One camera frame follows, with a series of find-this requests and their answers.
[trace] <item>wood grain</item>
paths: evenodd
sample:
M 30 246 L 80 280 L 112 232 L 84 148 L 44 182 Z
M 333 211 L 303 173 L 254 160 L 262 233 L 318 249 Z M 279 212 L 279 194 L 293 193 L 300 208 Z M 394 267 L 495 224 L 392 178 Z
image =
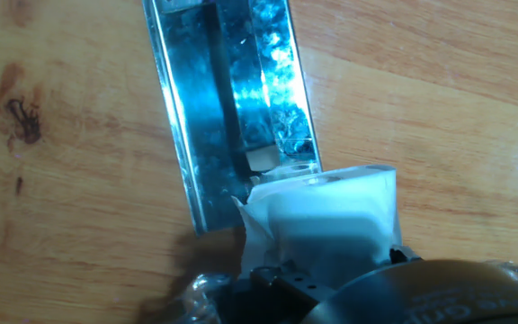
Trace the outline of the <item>wood grain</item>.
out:
M 290 5 L 325 169 L 397 167 L 424 257 L 518 262 L 518 0 Z M 0 323 L 132 323 L 243 240 L 192 234 L 139 0 L 0 0 Z

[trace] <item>reflective metal surface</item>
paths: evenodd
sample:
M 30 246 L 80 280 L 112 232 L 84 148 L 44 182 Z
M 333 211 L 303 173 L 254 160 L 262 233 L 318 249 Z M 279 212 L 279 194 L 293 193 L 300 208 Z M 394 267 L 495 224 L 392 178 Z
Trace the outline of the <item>reflective metal surface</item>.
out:
M 144 6 L 198 234 L 242 224 L 231 196 L 244 202 L 258 171 L 320 171 L 284 0 Z M 277 149 L 268 166 L 251 167 L 249 154 L 269 147 Z

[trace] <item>wooden table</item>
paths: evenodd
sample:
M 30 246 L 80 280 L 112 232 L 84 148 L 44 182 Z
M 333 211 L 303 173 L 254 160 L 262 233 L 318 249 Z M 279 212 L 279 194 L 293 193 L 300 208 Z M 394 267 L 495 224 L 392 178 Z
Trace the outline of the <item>wooden table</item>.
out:
M 397 167 L 426 258 L 518 262 L 518 0 L 290 5 L 325 169 Z M 0 0 L 0 323 L 131 323 L 244 240 L 194 238 L 139 0 Z

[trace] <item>metal bracket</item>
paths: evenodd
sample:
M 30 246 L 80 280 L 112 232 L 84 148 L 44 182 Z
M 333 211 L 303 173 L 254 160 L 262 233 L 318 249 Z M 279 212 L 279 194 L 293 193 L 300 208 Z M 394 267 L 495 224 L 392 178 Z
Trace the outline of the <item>metal bracket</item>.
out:
M 252 177 L 321 171 L 285 0 L 144 7 L 198 235 L 243 224 L 231 197 L 245 202 Z

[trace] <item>black cylindrical object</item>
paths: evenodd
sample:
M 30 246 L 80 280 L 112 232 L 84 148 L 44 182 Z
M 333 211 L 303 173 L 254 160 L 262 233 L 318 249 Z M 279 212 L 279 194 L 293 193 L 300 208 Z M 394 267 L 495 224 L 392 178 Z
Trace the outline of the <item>black cylindrical object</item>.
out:
M 518 274 L 456 260 L 393 265 L 346 284 L 301 323 L 518 323 Z

